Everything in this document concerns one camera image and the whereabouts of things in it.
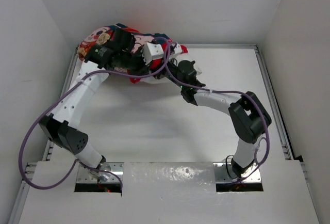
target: colorful fabric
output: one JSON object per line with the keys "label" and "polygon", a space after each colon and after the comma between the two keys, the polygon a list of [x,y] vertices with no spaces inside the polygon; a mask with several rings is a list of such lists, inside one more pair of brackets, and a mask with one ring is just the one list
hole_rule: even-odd
{"label": "colorful fabric", "polygon": [[[115,29],[123,29],[134,35],[136,42],[135,42],[135,46],[133,47],[133,49],[131,51],[132,53],[137,51],[139,49],[139,47],[144,46],[147,42],[151,42],[156,37],[164,37],[164,38],[168,39],[169,42],[172,42],[172,40],[165,34],[161,34],[161,33],[144,34],[144,33],[139,32],[136,29],[132,29],[130,27],[127,27],[126,25],[118,23],[116,25],[104,26],[102,28],[99,28],[99,29],[93,31],[87,38],[85,38],[78,47],[79,59],[84,60],[86,54],[88,53],[89,49],[91,49],[91,47],[93,45],[95,45],[95,44],[102,45],[102,44],[106,43],[110,39],[111,34],[113,33],[113,31]],[[157,42],[159,42],[161,44],[163,50],[166,48],[166,43],[164,41],[159,40]],[[183,51],[182,53],[188,52],[188,50],[185,46],[181,45],[181,48]],[[153,61],[151,68],[157,67],[160,63],[161,63],[161,59]],[[115,70],[120,71],[120,72],[129,73],[127,71],[127,69],[124,69],[124,68],[115,68]],[[136,83],[139,81],[139,79],[131,78],[130,81],[133,83]]]}

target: white table surface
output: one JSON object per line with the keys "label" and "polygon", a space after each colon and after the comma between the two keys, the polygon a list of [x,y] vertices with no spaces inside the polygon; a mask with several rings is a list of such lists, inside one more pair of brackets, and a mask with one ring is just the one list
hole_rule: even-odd
{"label": "white table surface", "polygon": [[[253,91],[272,116],[253,49],[189,52],[203,70],[201,82],[217,90]],[[125,162],[123,197],[73,192],[75,168],[57,188],[31,188],[20,223],[317,223],[300,164],[284,159],[275,123],[270,156],[260,169],[264,191],[221,194],[211,162],[236,150],[230,117],[187,104],[174,84],[134,85],[110,76],[79,129],[107,161]],[[38,163],[34,182],[56,182],[73,159],[54,147],[51,161]],[[186,168],[193,177],[182,174]]]}

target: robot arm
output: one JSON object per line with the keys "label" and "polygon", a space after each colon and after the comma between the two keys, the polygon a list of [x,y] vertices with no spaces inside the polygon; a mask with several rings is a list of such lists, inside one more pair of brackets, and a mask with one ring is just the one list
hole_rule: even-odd
{"label": "robot arm", "polygon": [[[162,47],[159,44],[147,43],[141,51],[132,54],[130,52],[134,42],[134,37],[130,33],[120,29],[116,30],[111,42],[103,46],[95,45],[91,48],[86,55],[75,83],[82,81],[82,78],[88,73],[100,69],[109,70],[114,67],[124,67],[138,75],[156,71],[157,68],[151,70],[150,65],[153,61],[160,60],[163,57]],[[231,117],[235,131],[239,136],[232,166],[233,172],[241,177],[241,174],[254,162],[256,146],[264,133],[261,118],[249,100],[244,97],[238,98],[229,94],[197,90],[182,85],[175,80],[178,79],[182,83],[196,87],[205,86],[196,79],[196,70],[193,67],[194,61],[183,60],[177,65],[175,64],[175,57],[181,52],[180,45],[174,45],[171,48],[170,60],[167,64],[171,73],[163,69],[154,77],[158,79],[166,77],[180,86],[182,89],[181,94],[188,103],[207,106]],[[105,162],[105,158],[90,145],[88,135],[77,128],[90,99],[108,75],[107,73],[99,73],[83,81],[80,87],[39,122],[49,140],[70,151],[83,164],[96,169],[99,169],[101,164]],[[247,94],[258,104],[267,126],[269,126],[271,123],[270,116],[256,95],[252,92],[247,92]]]}
{"label": "robot arm", "polygon": [[[178,85],[181,88],[181,95],[188,103],[216,109],[231,117],[236,134],[239,137],[237,150],[232,159],[232,169],[240,178],[252,166],[255,160],[256,148],[261,141],[262,134],[265,132],[261,117],[254,105],[244,96],[236,97],[230,94],[198,90],[187,86],[186,84],[199,88],[205,87],[205,84],[196,79],[196,70],[193,65],[194,61],[181,61],[178,65],[175,65],[175,61],[170,60],[168,69],[171,73],[163,70],[158,77],[165,76]],[[250,91],[246,94],[258,105],[267,126],[269,126],[272,120],[258,97]]]}

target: white enclosure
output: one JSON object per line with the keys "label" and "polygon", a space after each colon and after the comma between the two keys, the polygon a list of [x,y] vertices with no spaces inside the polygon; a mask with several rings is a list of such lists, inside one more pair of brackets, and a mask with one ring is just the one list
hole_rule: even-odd
{"label": "white enclosure", "polygon": [[[329,0],[0,0],[2,10],[0,17],[2,35],[0,43],[2,52],[0,60],[0,116],[2,117],[0,121],[0,173],[2,175],[0,177],[0,224],[8,222],[20,187],[21,176],[18,172],[17,156],[25,132],[38,114],[59,97],[68,72],[71,54],[78,43],[94,29],[117,22],[141,32],[166,33],[182,44],[263,44],[265,61],[275,86],[275,94],[278,96],[277,100],[291,143],[296,155],[303,156],[308,169],[310,176],[308,181],[311,183],[321,223],[330,222],[327,211],[327,206],[330,204],[329,196],[324,193],[329,180],[328,175],[330,175],[326,166],[328,164],[329,108],[327,104],[320,104],[328,99],[329,92],[328,2]],[[207,60],[202,60],[201,64],[206,64],[202,66],[205,74],[201,75],[201,79],[214,88],[254,90],[261,96],[262,102],[266,103],[269,112],[271,105],[272,110],[277,111],[274,107],[276,99],[270,94],[271,85],[265,84],[267,95],[252,50],[245,51],[243,54],[241,53],[244,50],[228,51],[207,50],[210,58],[219,57],[221,63],[217,61],[216,66],[210,67],[206,63]],[[193,52],[197,57],[205,58],[204,51],[193,49]],[[263,80],[266,82],[266,68],[261,67],[261,69]],[[225,72],[226,77],[218,76],[219,72]],[[247,78],[234,77],[234,75],[241,77],[245,73],[247,73]],[[127,162],[126,171],[132,172],[136,171],[138,165],[128,162],[198,162],[189,166],[200,168],[205,175],[208,175],[209,181],[212,181],[209,164],[202,164],[202,162],[222,160],[225,155],[235,151],[234,145],[237,141],[230,119],[220,117],[219,113],[214,113],[210,109],[196,109],[194,106],[185,104],[177,95],[178,89],[174,86],[165,86],[164,89],[151,86],[156,92],[155,95],[159,97],[150,95],[144,98],[142,93],[147,92],[144,85],[128,84],[121,78],[115,78],[114,82],[115,84],[112,84],[109,79],[104,84],[81,123],[81,128],[91,134],[97,149],[102,151],[109,161]],[[118,94],[119,88],[125,91]],[[198,120],[194,120],[194,112],[197,113]],[[175,223],[176,221],[190,223],[236,221],[240,223],[243,219],[247,219],[250,223],[258,223],[258,221],[316,223],[316,216],[299,163],[284,160],[281,143],[287,145],[287,136],[282,125],[275,125],[275,121],[277,124],[280,123],[281,116],[273,117],[271,156],[261,170],[264,187],[266,187],[264,194],[236,194],[234,197],[221,194],[223,197],[221,198],[220,195],[211,196],[214,185],[209,183],[206,187],[208,196],[212,199],[209,203],[213,201],[217,206],[223,207],[220,210],[222,219],[218,219],[218,209],[212,207],[214,213],[211,213],[209,209],[205,210],[209,218],[206,220],[203,212],[197,209],[196,202],[199,199],[191,195],[187,198],[182,197],[182,200],[188,200],[193,205],[192,208],[183,206],[182,210],[191,214],[187,219],[182,219],[179,216],[180,212],[174,209],[178,205],[171,207],[171,201],[159,203],[159,198],[151,199],[152,201],[148,204],[132,201],[130,206],[133,207],[134,203],[140,205],[142,210],[154,207],[155,212],[149,216],[142,216],[143,211],[135,212],[140,220],[144,219],[146,223],[154,223],[155,220],[159,223]],[[208,123],[211,123],[211,127],[216,131],[204,134],[203,130]],[[221,143],[216,143],[218,133],[223,136]],[[110,143],[105,142],[110,135],[114,140]],[[40,129],[36,129],[27,146],[24,162],[40,161],[45,146],[44,135]],[[38,164],[34,180],[44,182],[44,176],[50,171],[54,177],[50,177],[49,180],[56,180],[67,169],[72,157],[58,148],[55,148],[53,152],[51,162]],[[140,169],[141,171],[148,170],[151,175],[158,170],[149,165],[144,165]],[[38,215],[47,213],[48,217],[52,218],[55,212],[50,211],[50,208],[58,207],[60,210],[61,207],[57,205],[60,200],[50,205],[43,203],[49,201],[48,196],[60,199],[62,195],[72,193],[74,179],[75,174],[55,191],[31,190],[27,200],[33,204],[24,205],[23,203],[20,206],[24,207],[24,221],[22,219],[21,223],[47,223],[44,219],[38,219],[35,213],[37,212]],[[201,193],[201,188],[194,185],[200,179],[196,177],[196,181],[188,182],[187,188],[181,191],[181,194],[189,194],[188,186],[191,186],[191,189],[196,190],[198,194]],[[141,192],[135,192],[137,190],[135,187],[142,184],[141,182],[138,180],[134,182],[132,178],[126,180],[126,192],[131,192],[132,195],[126,195],[120,199],[119,206],[124,206],[128,202],[127,199],[133,196],[146,200],[143,194],[147,187],[158,192],[162,192],[160,189],[162,187],[165,189],[172,186],[181,187],[159,181],[159,184],[153,188],[153,185],[146,182],[144,186],[140,185]],[[72,200],[76,200],[75,198],[81,200],[80,196],[77,197],[75,194],[68,193],[68,195]],[[89,198],[89,195],[84,199],[90,203],[89,207],[94,206],[91,211],[95,213],[101,211],[102,208],[96,209],[95,199]],[[281,205],[284,199],[290,200]],[[261,210],[246,208],[251,201],[258,202]],[[168,207],[168,212],[166,212],[168,216],[161,215],[160,210],[163,206]],[[245,213],[244,218],[242,215],[236,215],[239,206],[245,210],[242,213]],[[63,218],[60,220],[64,221],[65,215],[71,216],[69,210],[60,214]],[[122,219],[117,213],[114,215],[119,223],[123,220],[130,221],[128,217]],[[92,221],[92,217],[81,215],[80,218],[84,222],[89,218]]]}

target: white panel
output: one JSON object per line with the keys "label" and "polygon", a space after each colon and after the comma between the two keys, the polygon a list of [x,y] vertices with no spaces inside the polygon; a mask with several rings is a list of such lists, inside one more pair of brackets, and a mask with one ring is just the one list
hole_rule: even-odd
{"label": "white panel", "polygon": [[283,0],[263,53],[322,223],[330,223],[330,0]]}
{"label": "white panel", "polygon": [[[201,82],[216,90],[253,91],[272,117],[253,49],[189,52],[203,70],[198,76]],[[114,75],[94,95],[79,130],[89,135],[89,142],[109,162],[216,162],[234,154],[238,141],[228,115],[187,104],[175,84],[132,84]],[[270,160],[284,159],[274,123],[270,136]],[[55,146],[52,160],[66,159],[71,155]]]}
{"label": "white panel", "polygon": [[[72,50],[41,0],[0,0],[0,223],[21,184],[18,152],[39,113],[60,95]],[[24,161],[41,159],[46,138],[33,132]]]}
{"label": "white panel", "polygon": [[70,45],[122,22],[179,42],[256,43],[280,0],[43,0]]}
{"label": "white panel", "polygon": [[[39,162],[34,182],[52,184],[67,169]],[[76,167],[57,188],[30,189],[20,223],[318,223],[297,161],[264,171],[264,192],[217,194],[212,172],[211,163],[125,163],[121,197],[73,192]]]}

